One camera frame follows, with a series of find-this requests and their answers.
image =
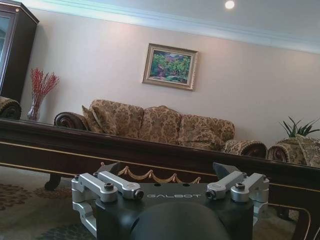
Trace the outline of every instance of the glass vase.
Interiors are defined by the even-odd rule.
[[[27,114],[27,118],[28,120],[31,121],[38,121],[39,120],[39,111],[40,111],[40,107],[43,101],[43,97],[39,96],[39,95],[33,95],[32,96],[32,105],[31,108]]]

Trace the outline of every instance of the landscape painting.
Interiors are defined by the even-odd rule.
[[[143,83],[193,90],[197,52],[150,44]]]

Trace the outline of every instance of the glass cabinet door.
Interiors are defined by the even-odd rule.
[[[0,89],[2,87],[4,72],[6,69],[5,65],[10,47],[10,38],[12,36],[14,20],[14,14],[0,11]]]
[[[8,32],[8,28],[9,28],[9,23],[10,23],[10,18],[0,16],[0,59],[1,59],[1,63],[3,61],[2,55],[4,52],[4,45],[5,45],[6,35]]]

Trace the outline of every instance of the patterned carpet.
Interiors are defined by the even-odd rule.
[[[43,187],[49,175],[0,167],[0,240],[93,240],[72,209],[71,179],[56,191]],[[254,227],[254,240],[289,240],[295,223],[268,217]]]

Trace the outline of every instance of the sofa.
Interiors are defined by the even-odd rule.
[[[265,158],[266,146],[256,140],[234,140],[235,126],[228,120],[181,114],[166,106],[139,106],[97,99],[82,115],[61,112],[60,127],[92,131],[162,144]]]
[[[297,135],[271,146],[269,160],[320,168],[320,139]]]
[[[16,100],[0,96],[0,118],[19,120],[20,117],[20,104]]]

